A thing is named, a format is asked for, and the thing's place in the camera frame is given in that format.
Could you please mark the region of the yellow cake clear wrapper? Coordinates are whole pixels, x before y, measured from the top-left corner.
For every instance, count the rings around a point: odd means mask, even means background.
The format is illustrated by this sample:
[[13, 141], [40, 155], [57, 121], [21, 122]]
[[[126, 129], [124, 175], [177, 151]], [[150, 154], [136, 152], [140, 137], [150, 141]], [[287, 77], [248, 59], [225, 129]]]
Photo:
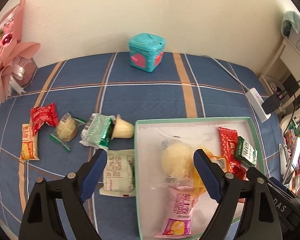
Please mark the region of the yellow cake clear wrapper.
[[[220, 168], [224, 171], [228, 171], [228, 163], [224, 157], [213, 155], [207, 148], [202, 147], [202, 150], [206, 153], [209, 159], [220, 166]], [[200, 175], [197, 169], [194, 167], [192, 170], [192, 183], [194, 188], [193, 197], [195, 199], [199, 199], [199, 197], [206, 192], [206, 187], [200, 178]]]

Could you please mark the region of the orange swiss roll packet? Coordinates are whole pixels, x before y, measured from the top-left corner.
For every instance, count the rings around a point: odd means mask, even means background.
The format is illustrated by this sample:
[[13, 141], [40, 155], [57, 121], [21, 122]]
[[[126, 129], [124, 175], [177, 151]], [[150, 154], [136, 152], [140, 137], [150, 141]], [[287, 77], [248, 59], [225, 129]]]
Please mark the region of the orange swiss roll packet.
[[39, 160], [37, 145], [38, 137], [33, 133], [32, 126], [30, 124], [22, 124], [21, 133], [20, 160]]

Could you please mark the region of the small green white snack packet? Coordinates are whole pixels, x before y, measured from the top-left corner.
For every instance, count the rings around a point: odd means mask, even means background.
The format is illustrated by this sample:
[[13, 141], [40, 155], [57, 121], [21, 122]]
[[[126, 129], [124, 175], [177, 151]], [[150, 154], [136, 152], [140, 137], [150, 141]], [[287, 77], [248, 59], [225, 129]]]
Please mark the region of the small green white snack packet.
[[238, 137], [235, 157], [248, 167], [256, 166], [257, 164], [257, 150], [241, 136]]

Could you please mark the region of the pink swiss roll packet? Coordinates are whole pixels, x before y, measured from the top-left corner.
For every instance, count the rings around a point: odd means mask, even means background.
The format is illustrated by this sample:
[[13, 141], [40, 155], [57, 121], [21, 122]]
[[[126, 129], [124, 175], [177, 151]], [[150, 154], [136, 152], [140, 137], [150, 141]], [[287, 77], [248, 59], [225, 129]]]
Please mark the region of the pink swiss roll packet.
[[166, 217], [160, 230], [154, 235], [158, 239], [184, 239], [191, 236], [192, 214], [198, 200], [193, 181], [181, 180], [168, 186], [170, 200]]

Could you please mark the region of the pale beige printed snack packet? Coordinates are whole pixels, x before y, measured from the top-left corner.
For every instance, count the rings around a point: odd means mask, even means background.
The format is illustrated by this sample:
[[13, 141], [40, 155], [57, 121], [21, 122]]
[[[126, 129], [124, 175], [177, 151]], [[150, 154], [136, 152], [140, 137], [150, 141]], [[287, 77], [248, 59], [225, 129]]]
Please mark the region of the pale beige printed snack packet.
[[100, 195], [111, 197], [135, 197], [134, 150], [109, 150], [104, 168]]

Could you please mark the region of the red patterned snack packet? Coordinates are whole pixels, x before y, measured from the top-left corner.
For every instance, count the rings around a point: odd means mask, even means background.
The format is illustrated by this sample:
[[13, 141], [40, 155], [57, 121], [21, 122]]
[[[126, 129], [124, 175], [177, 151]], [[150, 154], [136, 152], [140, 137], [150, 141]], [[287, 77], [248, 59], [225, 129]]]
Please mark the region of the red patterned snack packet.
[[235, 157], [238, 145], [238, 134], [234, 129], [218, 127], [221, 152], [228, 163], [228, 172], [233, 173], [239, 179], [246, 179], [246, 170], [241, 162]]

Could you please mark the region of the clear-wrapped white round pastry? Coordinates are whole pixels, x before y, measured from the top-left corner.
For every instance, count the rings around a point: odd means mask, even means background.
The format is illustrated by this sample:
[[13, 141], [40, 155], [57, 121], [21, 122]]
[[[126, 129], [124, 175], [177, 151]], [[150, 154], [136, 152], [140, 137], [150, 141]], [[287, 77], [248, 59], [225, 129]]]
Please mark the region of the clear-wrapped white round pastry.
[[204, 147], [203, 141], [172, 135], [159, 129], [161, 136], [161, 167], [168, 185], [181, 180], [192, 180], [193, 155]]

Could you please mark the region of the white tray with green rim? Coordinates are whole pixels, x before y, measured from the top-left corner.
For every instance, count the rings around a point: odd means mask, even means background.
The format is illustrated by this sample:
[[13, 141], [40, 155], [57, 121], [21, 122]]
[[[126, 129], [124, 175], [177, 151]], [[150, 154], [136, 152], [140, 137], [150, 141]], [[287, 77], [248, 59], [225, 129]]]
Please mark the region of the white tray with green rim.
[[169, 167], [177, 158], [163, 163], [165, 155], [184, 155], [202, 148], [224, 165], [218, 129], [237, 131], [257, 150], [257, 168], [263, 172], [261, 144], [255, 125], [249, 117], [181, 118], [138, 120], [134, 134], [134, 174], [136, 208], [141, 239], [154, 239], [164, 224], [171, 198], [170, 187], [181, 183], [192, 186], [192, 170], [177, 165], [174, 176]]

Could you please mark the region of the round cake green striped wrapper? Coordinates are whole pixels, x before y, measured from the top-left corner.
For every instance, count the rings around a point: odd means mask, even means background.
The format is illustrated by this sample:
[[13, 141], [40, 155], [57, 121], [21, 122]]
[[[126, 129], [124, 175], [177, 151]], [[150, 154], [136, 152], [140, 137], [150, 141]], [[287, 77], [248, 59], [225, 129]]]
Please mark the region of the round cake green striped wrapper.
[[50, 139], [62, 146], [66, 152], [71, 152], [69, 142], [73, 140], [78, 132], [79, 126], [84, 126], [87, 121], [73, 116], [67, 112], [60, 119], [53, 133], [50, 134]]

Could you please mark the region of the green white foil snack packet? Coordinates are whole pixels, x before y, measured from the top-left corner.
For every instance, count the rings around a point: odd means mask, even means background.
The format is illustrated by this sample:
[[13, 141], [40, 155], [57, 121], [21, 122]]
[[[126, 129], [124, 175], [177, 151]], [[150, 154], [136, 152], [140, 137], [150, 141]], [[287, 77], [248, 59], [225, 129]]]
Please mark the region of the green white foil snack packet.
[[93, 113], [81, 132], [81, 140], [79, 142], [87, 147], [101, 148], [107, 151], [114, 125], [115, 116]]

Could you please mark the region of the black power adapter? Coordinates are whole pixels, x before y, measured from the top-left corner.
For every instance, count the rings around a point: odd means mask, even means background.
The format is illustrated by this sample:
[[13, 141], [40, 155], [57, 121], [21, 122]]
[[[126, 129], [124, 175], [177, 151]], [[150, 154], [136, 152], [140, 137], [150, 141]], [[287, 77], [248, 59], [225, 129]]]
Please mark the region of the black power adapter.
[[262, 103], [262, 108], [266, 114], [274, 112], [281, 106], [281, 99], [277, 94], [271, 95]]

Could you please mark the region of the small red crinkled snack packet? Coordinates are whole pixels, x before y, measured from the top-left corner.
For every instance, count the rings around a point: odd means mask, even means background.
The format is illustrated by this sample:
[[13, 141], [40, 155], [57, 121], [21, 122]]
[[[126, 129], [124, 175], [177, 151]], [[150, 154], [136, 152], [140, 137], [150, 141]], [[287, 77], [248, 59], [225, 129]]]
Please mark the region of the small red crinkled snack packet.
[[56, 127], [59, 123], [54, 102], [47, 106], [35, 107], [31, 109], [30, 113], [34, 135], [38, 133], [44, 124]]

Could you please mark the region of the white power strip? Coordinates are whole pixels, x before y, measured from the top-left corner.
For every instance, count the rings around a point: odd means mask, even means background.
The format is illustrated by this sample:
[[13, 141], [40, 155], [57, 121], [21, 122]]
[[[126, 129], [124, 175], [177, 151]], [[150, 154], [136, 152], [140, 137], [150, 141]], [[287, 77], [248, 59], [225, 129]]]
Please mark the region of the white power strip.
[[271, 114], [266, 114], [264, 109], [262, 108], [262, 104], [264, 103], [264, 100], [262, 99], [262, 97], [260, 96], [256, 88], [249, 89], [245, 93], [245, 96], [248, 102], [253, 107], [260, 121], [262, 123], [266, 122], [271, 117]]

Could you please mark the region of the yellow pudding jelly cup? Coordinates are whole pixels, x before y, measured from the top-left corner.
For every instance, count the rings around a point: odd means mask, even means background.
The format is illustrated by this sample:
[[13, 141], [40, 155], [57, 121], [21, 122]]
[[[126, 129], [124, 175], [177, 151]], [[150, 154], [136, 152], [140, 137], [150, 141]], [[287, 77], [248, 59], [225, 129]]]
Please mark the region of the yellow pudding jelly cup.
[[134, 125], [123, 120], [120, 115], [117, 115], [114, 121], [114, 129], [112, 139], [129, 139], [134, 135]]

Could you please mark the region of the white shelf unit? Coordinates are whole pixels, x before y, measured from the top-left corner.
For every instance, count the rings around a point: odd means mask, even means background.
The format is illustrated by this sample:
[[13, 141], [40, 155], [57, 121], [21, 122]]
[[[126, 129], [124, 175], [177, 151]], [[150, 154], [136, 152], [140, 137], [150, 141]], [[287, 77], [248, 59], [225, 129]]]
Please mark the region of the white shelf unit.
[[[262, 81], [266, 91], [270, 94], [273, 93], [268, 80], [273, 81], [274, 79], [267, 74], [277, 60], [284, 64], [284, 70], [289, 71], [294, 79], [300, 81], [300, 15], [297, 12], [287, 11], [284, 14], [281, 23], [281, 34], [283, 39], [279, 49], [270, 64], [264, 68], [263, 73], [260, 75], [260, 81]], [[296, 96], [299, 95], [300, 86], [296, 91]]]

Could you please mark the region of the pink paper flower bouquet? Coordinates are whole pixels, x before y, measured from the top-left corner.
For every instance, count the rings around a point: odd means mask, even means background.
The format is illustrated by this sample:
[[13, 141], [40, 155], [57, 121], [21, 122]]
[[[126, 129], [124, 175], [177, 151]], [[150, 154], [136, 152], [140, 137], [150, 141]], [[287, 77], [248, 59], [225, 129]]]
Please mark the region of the pink paper flower bouquet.
[[26, 0], [20, 0], [0, 20], [0, 102], [8, 97], [14, 61], [30, 60], [40, 49], [37, 42], [21, 41], [25, 3]]

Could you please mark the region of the blue plaid tablecloth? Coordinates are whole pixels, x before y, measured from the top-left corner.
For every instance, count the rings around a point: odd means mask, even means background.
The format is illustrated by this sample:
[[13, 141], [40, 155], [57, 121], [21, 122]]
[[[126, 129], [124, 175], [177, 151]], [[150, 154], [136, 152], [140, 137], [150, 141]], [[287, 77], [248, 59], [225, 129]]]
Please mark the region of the blue plaid tablecloth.
[[248, 116], [262, 144], [265, 173], [280, 177], [278, 146], [283, 141], [278, 118], [262, 123], [243, 89], [266, 91], [248, 68], [201, 56], [165, 53], [158, 68], [147, 73], [130, 65], [128, 53], [80, 57], [38, 70], [26, 93], [0, 105], [0, 219], [19, 233], [23, 211], [19, 184], [30, 193], [35, 180], [61, 179], [88, 161], [92, 149], [80, 136], [70, 142], [71, 152], [50, 139], [53, 127], [38, 133], [39, 160], [22, 164], [21, 126], [35, 105], [55, 103], [58, 116], [70, 112], [88, 120], [92, 113], [120, 115], [134, 123], [144, 119]]

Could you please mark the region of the teal toy box pink doors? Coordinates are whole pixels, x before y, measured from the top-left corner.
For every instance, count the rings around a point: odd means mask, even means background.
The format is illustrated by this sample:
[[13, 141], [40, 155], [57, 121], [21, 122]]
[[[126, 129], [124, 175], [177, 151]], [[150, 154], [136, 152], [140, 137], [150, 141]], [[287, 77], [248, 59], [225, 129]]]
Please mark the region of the teal toy box pink doors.
[[130, 65], [152, 73], [161, 63], [166, 41], [163, 37], [140, 33], [128, 41]]

